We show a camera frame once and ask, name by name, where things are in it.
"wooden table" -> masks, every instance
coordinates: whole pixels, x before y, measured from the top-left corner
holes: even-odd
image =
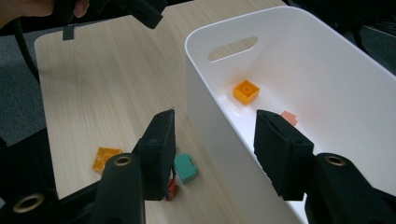
[[[262,217],[238,206],[191,126],[186,106],[187,35],[281,5],[280,0],[195,0],[168,7],[155,30],[124,17],[77,27],[74,40],[62,41],[62,33],[38,38],[35,51],[60,198],[100,179],[91,169],[97,148],[132,151],[152,117],[173,107],[177,152],[191,154],[198,176],[186,185],[177,181],[172,202],[146,202],[147,223],[296,223],[286,205],[281,215],[262,209]]]

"lego brick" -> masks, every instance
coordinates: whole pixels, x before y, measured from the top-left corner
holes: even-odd
[[[233,89],[233,97],[244,105],[250,104],[258,95],[260,88],[247,79]]]
[[[280,116],[282,116],[282,118],[284,118],[288,123],[290,123],[293,126],[296,126],[296,124],[298,122],[296,119],[296,116],[291,114],[287,110],[283,111],[283,113]]]
[[[196,177],[197,167],[191,162],[192,157],[187,153],[181,153],[175,157],[175,169],[182,184],[186,184]]]
[[[121,153],[122,150],[119,148],[99,147],[96,152],[92,169],[101,174],[105,169],[105,164],[108,161],[108,159]]]

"screw hole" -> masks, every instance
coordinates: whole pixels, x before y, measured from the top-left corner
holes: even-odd
[[[14,205],[13,211],[19,214],[32,211],[44,202],[44,198],[38,193],[24,197]]]
[[[118,166],[124,166],[131,161],[132,161],[132,158],[127,157],[127,156],[122,156],[122,157],[119,157],[116,160],[114,160],[114,164],[118,165]]]
[[[331,165],[336,165],[336,166],[344,166],[347,164],[344,160],[341,158],[335,157],[335,156],[327,156],[325,157],[325,160],[331,164]]]

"black cable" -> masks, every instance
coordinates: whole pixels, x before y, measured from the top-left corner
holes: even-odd
[[[356,46],[358,46],[359,49],[361,49],[364,53],[371,57],[371,55],[367,52],[366,48],[361,43],[361,28],[359,27],[352,30],[352,34],[353,38],[355,39]]]
[[[374,27],[375,29],[384,32],[388,35],[396,37],[396,15],[383,18],[380,20],[372,21],[367,25]]]
[[[30,54],[29,49],[27,48],[26,41],[23,36],[21,20],[16,19],[11,23],[12,23],[12,29],[14,30],[15,39],[17,40],[18,47],[20,47],[22,57],[25,60],[27,66],[29,67],[29,70],[32,72],[33,76],[35,77],[35,80],[38,82],[38,84],[40,84],[38,69],[35,66],[35,62],[32,59],[32,55]]]

